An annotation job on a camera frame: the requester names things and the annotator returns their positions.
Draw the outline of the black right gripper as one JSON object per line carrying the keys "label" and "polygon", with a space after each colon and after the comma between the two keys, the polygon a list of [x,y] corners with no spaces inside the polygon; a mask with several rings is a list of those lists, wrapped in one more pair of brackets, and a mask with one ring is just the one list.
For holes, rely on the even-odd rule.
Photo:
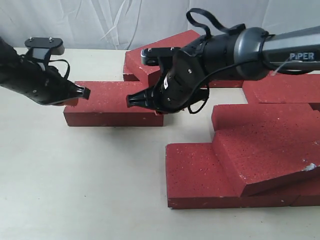
{"label": "black right gripper", "polygon": [[154,87],[126,96],[128,108],[153,108],[156,116],[187,109],[199,113],[209,98],[208,71],[201,48],[181,48],[172,64],[161,64],[161,76]]}

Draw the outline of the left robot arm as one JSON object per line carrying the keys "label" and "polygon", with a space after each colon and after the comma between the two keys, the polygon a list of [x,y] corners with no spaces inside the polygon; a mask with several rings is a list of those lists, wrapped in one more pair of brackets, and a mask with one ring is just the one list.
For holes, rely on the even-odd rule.
{"label": "left robot arm", "polygon": [[43,106],[75,106],[79,99],[88,100],[91,91],[68,79],[70,69],[64,75],[51,65],[51,56],[65,52],[61,38],[30,37],[24,42],[27,52],[18,54],[0,41],[0,85],[21,94]]}

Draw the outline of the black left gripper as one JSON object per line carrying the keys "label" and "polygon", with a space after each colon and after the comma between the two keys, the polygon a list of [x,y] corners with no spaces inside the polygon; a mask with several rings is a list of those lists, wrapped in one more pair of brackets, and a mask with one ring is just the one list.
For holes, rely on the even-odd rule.
{"label": "black left gripper", "polygon": [[24,57],[0,66],[0,86],[39,105],[76,106],[79,98],[88,100],[91,94],[89,88],[66,81],[56,70],[44,71]]}

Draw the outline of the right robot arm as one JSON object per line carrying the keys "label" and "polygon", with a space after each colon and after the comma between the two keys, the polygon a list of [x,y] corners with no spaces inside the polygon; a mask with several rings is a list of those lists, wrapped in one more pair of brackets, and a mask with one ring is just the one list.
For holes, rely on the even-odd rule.
{"label": "right robot arm", "polygon": [[183,47],[146,48],[140,56],[144,65],[159,66],[161,75],[154,86],[129,94],[127,106],[173,114],[206,104],[213,81],[258,81],[271,71],[304,75],[319,70],[320,29],[270,34],[239,25]]}

